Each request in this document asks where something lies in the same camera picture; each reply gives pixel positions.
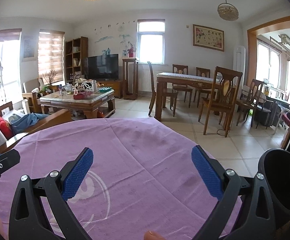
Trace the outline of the red cushion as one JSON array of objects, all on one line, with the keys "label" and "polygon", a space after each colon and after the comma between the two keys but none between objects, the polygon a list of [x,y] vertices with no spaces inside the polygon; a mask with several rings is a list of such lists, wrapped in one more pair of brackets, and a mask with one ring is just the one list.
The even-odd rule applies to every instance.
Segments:
[{"label": "red cushion", "polygon": [[1,116],[0,116],[0,131],[3,133],[3,135],[7,140],[9,140],[14,136],[10,123]]}]

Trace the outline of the wooden sofa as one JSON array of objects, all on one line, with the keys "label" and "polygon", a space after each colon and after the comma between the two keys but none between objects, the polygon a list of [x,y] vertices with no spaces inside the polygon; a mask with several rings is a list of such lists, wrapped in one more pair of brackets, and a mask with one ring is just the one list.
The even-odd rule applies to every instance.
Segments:
[{"label": "wooden sofa", "polygon": [[10,123],[14,133],[14,136],[7,140],[0,131],[0,154],[13,148],[26,135],[72,120],[70,111],[65,109],[51,115],[37,113],[22,114],[13,109],[11,102],[0,106],[0,116]]}]

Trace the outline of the purple tablecloth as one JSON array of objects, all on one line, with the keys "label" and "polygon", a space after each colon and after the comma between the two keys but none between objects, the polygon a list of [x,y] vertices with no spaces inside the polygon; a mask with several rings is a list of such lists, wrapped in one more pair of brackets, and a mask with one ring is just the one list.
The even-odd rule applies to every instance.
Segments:
[{"label": "purple tablecloth", "polygon": [[20,163],[0,178],[0,218],[8,226],[22,175],[41,178],[88,147],[94,161],[68,204],[93,239],[192,239],[214,206],[192,163],[195,143],[153,118],[72,121],[21,139]]}]

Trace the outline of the wooden coffee table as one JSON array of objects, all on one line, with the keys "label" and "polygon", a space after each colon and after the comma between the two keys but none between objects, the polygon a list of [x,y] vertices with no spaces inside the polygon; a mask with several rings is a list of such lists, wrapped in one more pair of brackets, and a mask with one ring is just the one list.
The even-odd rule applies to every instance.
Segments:
[{"label": "wooden coffee table", "polygon": [[92,92],[85,99],[55,92],[40,98],[42,111],[45,107],[82,111],[87,119],[107,118],[116,112],[114,90],[106,93]]}]

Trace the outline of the front wooden dining chair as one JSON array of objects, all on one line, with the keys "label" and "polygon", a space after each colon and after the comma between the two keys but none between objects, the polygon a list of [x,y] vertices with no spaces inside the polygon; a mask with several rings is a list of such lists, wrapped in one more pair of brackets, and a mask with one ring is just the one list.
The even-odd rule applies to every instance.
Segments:
[{"label": "front wooden dining chair", "polygon": [[236,105],[242,72],[216,66],[210,96],[202,98],[202,107],[199,111],[200,122],[204,107],[207,108],[203,135],[206,135],[211,111],[219,112],[221,118],[225,113],[223,128],[227,137]]}]

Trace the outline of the tall wooden plant stand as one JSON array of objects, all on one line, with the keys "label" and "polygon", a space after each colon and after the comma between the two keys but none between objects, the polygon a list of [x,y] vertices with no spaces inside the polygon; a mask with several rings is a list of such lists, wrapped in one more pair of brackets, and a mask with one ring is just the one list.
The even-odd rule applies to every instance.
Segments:
[{"label": "tall wooden plant stand", "polygon": [[138,97],[138,62],[136,57],[123,58],[122,81],[123,98],[136,100]]}]

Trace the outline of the wooden dining table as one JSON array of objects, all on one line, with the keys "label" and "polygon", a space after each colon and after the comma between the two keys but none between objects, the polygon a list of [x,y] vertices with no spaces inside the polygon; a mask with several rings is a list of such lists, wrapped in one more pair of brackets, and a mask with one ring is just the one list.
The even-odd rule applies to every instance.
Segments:
[{"label": "wooden dining table", "polygon": [[155,119],[161,121],[162,107],[165,103],[163,91],[167,88],[167,83],[176,85],[188,85],[193,88],[210,89],[214,83],[214,78],[200,77],[194,75],[159,73],[156,75],[156,107]]}]

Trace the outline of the black television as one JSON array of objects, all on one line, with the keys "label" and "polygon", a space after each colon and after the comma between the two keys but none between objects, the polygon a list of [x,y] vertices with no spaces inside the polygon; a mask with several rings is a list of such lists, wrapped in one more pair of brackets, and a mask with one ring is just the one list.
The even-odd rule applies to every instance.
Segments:
[{"label": "black television", "polygon": [[84,76],[92,80],[118,80],[118,54],[100,55],[85,59]]}]

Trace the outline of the white floor air conditioner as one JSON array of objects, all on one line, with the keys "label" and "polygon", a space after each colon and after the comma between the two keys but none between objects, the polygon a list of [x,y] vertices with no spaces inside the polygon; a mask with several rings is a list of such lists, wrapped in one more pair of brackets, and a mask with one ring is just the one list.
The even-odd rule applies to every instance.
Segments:
[{"label": "white floor air conditioner", "polygon": [[233,70],[244,73],[246,49],[244,46],[235,46],[233,49]]}]

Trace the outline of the wooden bookshelf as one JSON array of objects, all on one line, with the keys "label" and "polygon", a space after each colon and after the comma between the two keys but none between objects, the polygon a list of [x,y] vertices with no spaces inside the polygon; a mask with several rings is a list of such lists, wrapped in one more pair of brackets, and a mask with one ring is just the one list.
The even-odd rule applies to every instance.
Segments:
[{"label": "wooden bookshelf", "polygon": [[65,42],[64,77],[66,83],[73,83],[79,77],[84,77],[88,45],[88,38],[84,36]]}]

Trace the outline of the framed floral painting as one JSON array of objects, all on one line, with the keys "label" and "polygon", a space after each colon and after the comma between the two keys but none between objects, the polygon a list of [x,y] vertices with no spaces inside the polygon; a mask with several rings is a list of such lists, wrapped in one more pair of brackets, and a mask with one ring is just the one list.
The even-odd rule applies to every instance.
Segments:
[{"label": "framed floral painting", "polygon": [[194,24],[193,46],[224,51],[224,31]]}]

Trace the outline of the hanging pendant lamp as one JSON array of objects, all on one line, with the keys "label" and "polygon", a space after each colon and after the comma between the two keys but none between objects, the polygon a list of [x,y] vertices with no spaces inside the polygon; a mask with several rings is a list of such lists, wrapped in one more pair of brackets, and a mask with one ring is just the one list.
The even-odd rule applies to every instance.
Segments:
[{"label": "hanging pendant lamp", "polygon": [[224,0],[224,1],[225,2],[220,3],[217,7],[217,12],[220,18],[222,18],[225,21],[238,20],[239,18],[238,9],[231,3],[228,3],[227,0]]}]

